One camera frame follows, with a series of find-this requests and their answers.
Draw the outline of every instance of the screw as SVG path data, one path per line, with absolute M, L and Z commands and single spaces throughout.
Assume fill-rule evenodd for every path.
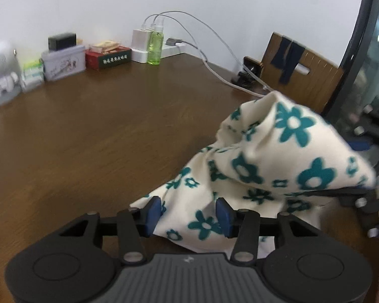
M 123 259 L 129 263 L 136 263 L 143 260 L 143 254 L 140 252 L 127 252 L 124 254 Z
M 374 238 L 379 235 L 379 229 L 378 228 L 372 228 L 368 230 L 368 237 L 369 238 Z
M 357 136 L 360 136 L 362 133 L 365 132 L 365 129 L 363 128 L 363 126 L 357 126 L 355 129 L 354 129 L 354 133 L 355 135 Z
M 238 262 L 250 262 L 254 258 L 254 255 L 249 252 L 237 252 L 234 255 L 234 259 Z
M 357 208 L 364 207 L 366 204 L 367 204 L 367 200 L 366 200 L 366 198 L 364 198 L 364 197 L 358 198 L 358 199 L 355 201 L 355 206 L 356 206 Z
M 363 112 L 364 112 L 365 114 L 369 114 L 371 111 L 373 111 L 373 108 L 372 108 L 371 105 L 366 105 L 366 106 L 364 107 Z

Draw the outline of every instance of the white cloth with teal flowers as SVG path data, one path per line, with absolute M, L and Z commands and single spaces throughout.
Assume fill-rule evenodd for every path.
M 162 200 L 154 233 L 195 252 L 226 252 L 234 239 L 223 236 L 215 201 L 275 218 L 287 211 L 319 227 L 320 208 L 330 198 L 307 191 L 375 185 L 372 167 L 319 115 L 279 92 L 242 104 L 225 119 L 217 141 L 203 148 L 178 176 L 134 202 Z M 260 238 L 259 256 L 274 249 Z

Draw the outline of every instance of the white toy figure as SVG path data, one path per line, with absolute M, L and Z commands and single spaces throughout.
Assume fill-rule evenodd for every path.
M 20 66 L 15 49 L 10 43 L 0 41 L 0 105 L 12 100 L 21 92 Z

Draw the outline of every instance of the power strip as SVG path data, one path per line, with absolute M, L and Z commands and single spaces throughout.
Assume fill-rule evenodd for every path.
M 162 58 L 175 56 L 176 54 L 182 54 L 186 52 L 187 44 L 177 43 L 175 46 L 163 45 Z M 144 50 L 138 50 L 132 48 L 132 61 L 145 64 L 148 60 L 148 52 Z

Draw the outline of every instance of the black box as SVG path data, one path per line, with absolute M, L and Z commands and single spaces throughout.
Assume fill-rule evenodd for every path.
M 58 51 L 76 45 L 76 33 L 63 33 L 48 37 L 50 51 Z

